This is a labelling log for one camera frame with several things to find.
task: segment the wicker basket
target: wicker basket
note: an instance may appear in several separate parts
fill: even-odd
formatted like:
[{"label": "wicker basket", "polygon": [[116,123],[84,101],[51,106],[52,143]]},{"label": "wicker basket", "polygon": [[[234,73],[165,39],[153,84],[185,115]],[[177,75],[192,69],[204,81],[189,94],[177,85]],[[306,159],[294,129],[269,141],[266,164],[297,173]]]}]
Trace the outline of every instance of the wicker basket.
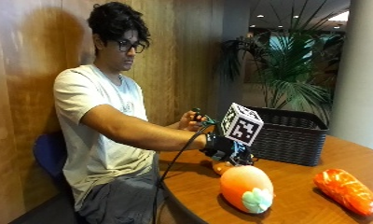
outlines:
[{"label": "wicker basket", "polygon": [[251,107],[263,127],[251,143],[255,158],[315,166],[321,159],[327,127],[307,112]]}]

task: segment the man's hand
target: man's hand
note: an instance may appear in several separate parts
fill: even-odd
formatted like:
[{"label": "man's hand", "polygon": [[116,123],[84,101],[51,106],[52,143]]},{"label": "man's hand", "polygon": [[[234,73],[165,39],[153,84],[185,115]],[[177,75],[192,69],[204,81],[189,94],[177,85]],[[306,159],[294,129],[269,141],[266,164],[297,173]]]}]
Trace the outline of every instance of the man's hand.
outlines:
[{"label": "man's hand", "polygon": [[194,116],[196,112],[192,110],[182,115],[177,125],[180,130],[197,132],[197,130],[201,128],[201,122],[206,120],[206,118],[204,118],[201,115],[197,115],[194,120]]}]

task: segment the ceiling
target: ceiling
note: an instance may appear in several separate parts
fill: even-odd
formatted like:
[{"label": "ceiling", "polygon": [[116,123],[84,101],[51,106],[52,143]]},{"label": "ceiling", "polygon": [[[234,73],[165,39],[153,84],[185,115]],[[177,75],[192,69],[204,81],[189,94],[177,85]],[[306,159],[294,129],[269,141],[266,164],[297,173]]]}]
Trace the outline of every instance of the ceiling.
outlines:
[{"label": "ceiling", "polygon": [[[325,0],[307,0],[307,6],[301,16],[302,19],[309,18],[323,1]],[[257,28],[277,28],[278,25],[282,25],[287,28],[291,9],[294,8],[294,14],[298,15],[305,2],[306,0],[251,0],[250,25],[254,25]],[[326,0],[314,20],[318,21],[330,14],[339,14],[347,11],[349,4],[350,0]],[[323,24],[323,30],[326,31],[343,32],[345,28],[345,21],[327,21]]]}]

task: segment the orange toy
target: orange toy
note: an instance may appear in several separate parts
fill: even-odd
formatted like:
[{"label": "orange toy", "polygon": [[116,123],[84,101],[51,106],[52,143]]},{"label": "orange toy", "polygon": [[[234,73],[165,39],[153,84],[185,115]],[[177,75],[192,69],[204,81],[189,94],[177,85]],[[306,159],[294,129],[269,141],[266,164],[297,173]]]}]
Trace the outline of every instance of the orange toy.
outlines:
[{"label": "orange toy", "polygon": [[373,192],[345,170],[329,169],[317,174],[313,182],[319,190],[354,213],[373,214]]},{"label": "orange toy", "polygon": [[222,175],[225,171],[233,168],[233,165],[227,161],[212,161],[213,170],[218,175]]},{"label": "orange toy", "polygon": [[254,166],[234,166],[220,178],[221,194],[241,211],[259,214],[271,206],[273,185],[267,175]]}]

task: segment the gray shorts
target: gray shorts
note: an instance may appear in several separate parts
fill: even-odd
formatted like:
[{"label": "gray shorts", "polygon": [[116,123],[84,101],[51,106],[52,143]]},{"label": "gray shorts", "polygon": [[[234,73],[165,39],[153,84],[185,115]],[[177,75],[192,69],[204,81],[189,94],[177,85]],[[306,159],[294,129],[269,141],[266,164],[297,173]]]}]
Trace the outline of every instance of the gray shorts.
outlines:
[{"label": "gray shorts", "polygon": [[[90,224],[150,223],[158,182],[158,160],[153,159],[150,172],[142,175],[121,175],[112,182],[93,187],[84,199],[80,215]],[[157,206],[164,201],[158,189]]]}]

